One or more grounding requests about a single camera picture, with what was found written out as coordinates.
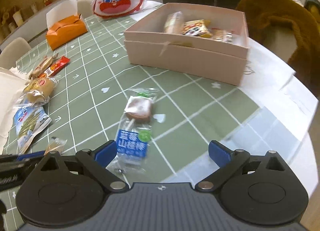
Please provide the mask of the panda snack packet in box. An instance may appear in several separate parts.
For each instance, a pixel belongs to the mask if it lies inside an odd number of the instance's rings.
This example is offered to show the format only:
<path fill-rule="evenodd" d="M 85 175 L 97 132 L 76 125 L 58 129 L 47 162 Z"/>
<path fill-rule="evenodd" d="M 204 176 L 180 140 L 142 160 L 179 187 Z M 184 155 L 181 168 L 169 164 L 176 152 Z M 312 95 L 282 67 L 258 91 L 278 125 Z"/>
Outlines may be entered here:
<path fill-rule="evenodd" d="M 182 34 L 186 36 L 196 36 L 210 39 L 213 35 L 207 28 L 209 25 L 209 20 L 187 21 L 183 25 Z"/>

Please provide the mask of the pink cardboard box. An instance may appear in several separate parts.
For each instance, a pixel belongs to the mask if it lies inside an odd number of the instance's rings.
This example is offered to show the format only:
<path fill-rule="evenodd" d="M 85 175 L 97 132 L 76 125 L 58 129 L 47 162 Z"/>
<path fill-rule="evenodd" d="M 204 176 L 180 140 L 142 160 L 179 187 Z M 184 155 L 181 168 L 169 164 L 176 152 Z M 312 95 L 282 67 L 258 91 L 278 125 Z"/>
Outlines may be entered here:
<path fill-rule="evenodd" d="M 232 33 L 234 43 L 164 32 L 167 17 L 180 11 L 186 21 L 208 20 L 209 28 Z M 243 12 L 189 3 L 167 3 L 124 32 L 129 62 L 240 85 L 247 64 L 248 29 Z"/>

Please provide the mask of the wrapped roll snack in box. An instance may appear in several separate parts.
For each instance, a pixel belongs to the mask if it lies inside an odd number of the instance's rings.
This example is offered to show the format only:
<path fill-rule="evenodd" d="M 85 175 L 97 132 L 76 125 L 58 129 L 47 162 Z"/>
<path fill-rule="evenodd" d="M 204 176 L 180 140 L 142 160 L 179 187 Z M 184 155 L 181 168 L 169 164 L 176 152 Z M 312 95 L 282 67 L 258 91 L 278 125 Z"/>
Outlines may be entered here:
<path fill-rule="evenodd" d="M 167 17 L 164 32 L 167 34 L 181 34 L 184 26 L 184 16 L 181 11 L 174 12 Z"/>

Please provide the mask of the brown wafer snack packet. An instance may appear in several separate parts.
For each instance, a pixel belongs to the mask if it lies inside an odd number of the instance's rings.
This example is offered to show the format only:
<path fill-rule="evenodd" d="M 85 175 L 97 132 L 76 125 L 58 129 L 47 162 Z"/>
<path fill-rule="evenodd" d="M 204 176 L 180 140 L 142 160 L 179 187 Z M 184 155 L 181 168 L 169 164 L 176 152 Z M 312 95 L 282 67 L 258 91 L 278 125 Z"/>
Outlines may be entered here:
<path fill-rule="evenodd" d="M 58 53 L 52 56 L 45 55 L 41 62 L 33 69 L 29 75 L 28 79 L 33 80 L 38 78 L 46 69 L 48 69 L 52 63 L 57 59 Z"/>

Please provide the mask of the red snack bar packet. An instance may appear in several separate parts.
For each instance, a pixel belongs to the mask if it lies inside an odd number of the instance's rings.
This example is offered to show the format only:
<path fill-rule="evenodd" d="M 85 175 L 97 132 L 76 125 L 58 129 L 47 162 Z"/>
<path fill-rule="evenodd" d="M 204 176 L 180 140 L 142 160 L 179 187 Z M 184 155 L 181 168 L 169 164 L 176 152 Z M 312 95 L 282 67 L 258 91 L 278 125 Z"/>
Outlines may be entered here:
<path fill-rule="evenodd" d="M 50 65 L 45 71 L 44 75 L 46 77 L 53 77 L 55 76 L 58 72 L 60 72 L 67 64 L 70 62 L 70 59 L 62 56 L 60 59 L 55 61 L 52 65 Z"/>

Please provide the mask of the orange tissue box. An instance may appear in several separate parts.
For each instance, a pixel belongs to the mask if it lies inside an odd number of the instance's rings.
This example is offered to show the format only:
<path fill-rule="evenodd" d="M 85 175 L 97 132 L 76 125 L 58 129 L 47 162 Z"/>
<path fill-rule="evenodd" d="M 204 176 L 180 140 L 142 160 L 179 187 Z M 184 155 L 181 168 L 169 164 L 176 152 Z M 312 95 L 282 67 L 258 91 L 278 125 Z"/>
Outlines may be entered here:
<path fill-rule="evenodd" d="M 51 50 L 56 50 L 69 41 L 85 34 L 88 29 L 78 13 L 77 0 L 67 0 L 46 14 L 46 40 Z"/>

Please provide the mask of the white cloth bag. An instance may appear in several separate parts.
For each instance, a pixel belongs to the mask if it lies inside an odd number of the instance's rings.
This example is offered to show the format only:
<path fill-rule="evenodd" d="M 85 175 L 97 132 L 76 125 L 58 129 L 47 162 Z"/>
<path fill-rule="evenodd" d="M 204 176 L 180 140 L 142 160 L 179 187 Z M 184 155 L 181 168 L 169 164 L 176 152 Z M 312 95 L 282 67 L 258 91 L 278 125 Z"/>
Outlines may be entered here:
<path fill-rule="evenodd" d="M 1 154 L 8 141 L 15 115 L 14 105 L 28 82 L 28 74 L 17 67 L 1 68 Z"/>

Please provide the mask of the striped snack packet in box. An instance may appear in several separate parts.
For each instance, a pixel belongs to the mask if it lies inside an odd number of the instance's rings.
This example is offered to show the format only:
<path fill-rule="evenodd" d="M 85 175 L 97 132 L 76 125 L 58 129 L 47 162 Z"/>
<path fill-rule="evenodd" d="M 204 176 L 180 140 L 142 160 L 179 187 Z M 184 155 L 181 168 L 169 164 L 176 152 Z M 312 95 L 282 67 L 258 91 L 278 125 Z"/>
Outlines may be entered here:
<path fill-rule="evenodd" d="M 228 44 L 234 43 L 233 31 L 220 29 L 220 28 L 212 28 L 212 40 L 217 42 L 223 42 Z"/>

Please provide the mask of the green grid tablecloth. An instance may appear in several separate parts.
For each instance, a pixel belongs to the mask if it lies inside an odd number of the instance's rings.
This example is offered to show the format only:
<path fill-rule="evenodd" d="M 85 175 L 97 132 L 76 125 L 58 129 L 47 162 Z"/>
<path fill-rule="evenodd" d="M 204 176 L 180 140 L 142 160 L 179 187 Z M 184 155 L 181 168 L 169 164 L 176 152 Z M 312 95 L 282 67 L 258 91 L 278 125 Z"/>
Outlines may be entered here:
<path fill-rule="evenodd" d="M 233 85 L 130 64 L 124 32 L 134 22 L 88 17 L 88 32 L 58 49 L 70 64 L 44 106 L 52 122 L 29 152 L 44 150 L 52 137 L 66 140 L 67 155 L 97 148 L 116 137 L 131 89 L 156 88 L 144 166 L 118 175 L 129 183 L 198 182 L 216 169 L 208 143 L 230 136 L 259 106 Z"/>

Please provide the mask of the brown fuzzy chair cover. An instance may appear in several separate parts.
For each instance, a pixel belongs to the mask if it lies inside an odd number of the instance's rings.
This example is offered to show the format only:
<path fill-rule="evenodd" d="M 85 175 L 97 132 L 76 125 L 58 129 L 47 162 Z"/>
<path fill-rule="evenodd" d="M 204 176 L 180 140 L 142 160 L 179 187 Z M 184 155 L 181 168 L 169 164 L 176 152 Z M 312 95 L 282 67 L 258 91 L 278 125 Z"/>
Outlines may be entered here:
<path fill-rule="evenodd" d="M 315 18 L 293 0 L 240 0 L 250 38 L 262 44 L 271 26 L 290 29 L 296 50 L 288 60 L 296 77 L 319 96 L 319 30 Z"/>

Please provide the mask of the wrapped round bread bun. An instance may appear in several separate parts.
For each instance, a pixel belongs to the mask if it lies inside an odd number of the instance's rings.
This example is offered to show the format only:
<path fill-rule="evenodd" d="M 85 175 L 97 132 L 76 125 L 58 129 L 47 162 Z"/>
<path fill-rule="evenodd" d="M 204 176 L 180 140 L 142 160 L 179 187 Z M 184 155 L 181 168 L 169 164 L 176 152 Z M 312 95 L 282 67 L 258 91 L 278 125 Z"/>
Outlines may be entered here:
<path fill-rule="evenodd" d="M 22 91 L 17 104 L 19 106 L 38 107 L 50 100 L 59 81 L 54 77 L 41 77 L 32 80 Z"/>

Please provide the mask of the blue seaweed snack packet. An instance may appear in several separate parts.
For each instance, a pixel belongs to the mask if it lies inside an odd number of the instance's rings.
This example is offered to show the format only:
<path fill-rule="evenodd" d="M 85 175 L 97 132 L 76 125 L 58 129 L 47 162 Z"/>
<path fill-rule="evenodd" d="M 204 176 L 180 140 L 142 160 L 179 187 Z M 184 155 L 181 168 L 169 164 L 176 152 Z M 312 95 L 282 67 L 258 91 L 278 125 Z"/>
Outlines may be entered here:
<path fill-rule="evenodd" d="M 18 109 L 14 116 L 16 126 L 17 151 L 24 154 L 33 139 L 51 123 L 52 119 L 45 112 L 43 106 L 25 106 Z"/>

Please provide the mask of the beige dining chair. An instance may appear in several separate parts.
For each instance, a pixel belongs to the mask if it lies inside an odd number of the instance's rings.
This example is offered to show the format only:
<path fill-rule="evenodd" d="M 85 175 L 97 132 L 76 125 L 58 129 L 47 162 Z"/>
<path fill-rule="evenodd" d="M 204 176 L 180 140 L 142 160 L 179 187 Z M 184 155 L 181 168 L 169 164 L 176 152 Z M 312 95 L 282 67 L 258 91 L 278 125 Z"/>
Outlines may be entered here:
<path fill-rule="evenodd" d="M 0 67 L 10 69 L 16 66 L 16 61 L 31 50 L 29 43 L 22 37 L 9 43 L 0 55 Z"/>

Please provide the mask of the blueberry hawthorn lollipop packet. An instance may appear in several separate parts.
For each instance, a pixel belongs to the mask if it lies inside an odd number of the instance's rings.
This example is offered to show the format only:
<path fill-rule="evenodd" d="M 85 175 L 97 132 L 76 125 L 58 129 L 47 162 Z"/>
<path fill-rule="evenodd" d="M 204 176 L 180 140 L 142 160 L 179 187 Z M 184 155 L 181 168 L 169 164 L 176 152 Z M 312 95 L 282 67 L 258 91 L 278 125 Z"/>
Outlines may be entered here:
<path fill-rule="evenodd" d="M 115 174 L 143 173 L 152 138 L 157 88 L 130 88 L 116 133 L 117 154 L 107 167 Z"/>

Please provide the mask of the small cake packet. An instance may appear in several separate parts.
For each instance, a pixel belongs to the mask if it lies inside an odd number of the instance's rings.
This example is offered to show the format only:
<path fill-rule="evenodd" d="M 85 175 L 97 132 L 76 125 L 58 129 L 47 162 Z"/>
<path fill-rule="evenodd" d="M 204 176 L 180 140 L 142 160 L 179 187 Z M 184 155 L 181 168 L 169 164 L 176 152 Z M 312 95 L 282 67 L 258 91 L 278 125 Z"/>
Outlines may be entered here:
<path fill-rule="evenodd" d="M 44 154 L 46 155 L 50 152 L 59 152 L 62 154 L 62 152 L 65 150 L 66 143 L 67 140 L 63 140 L 58 137 L 51 137 Z"/>

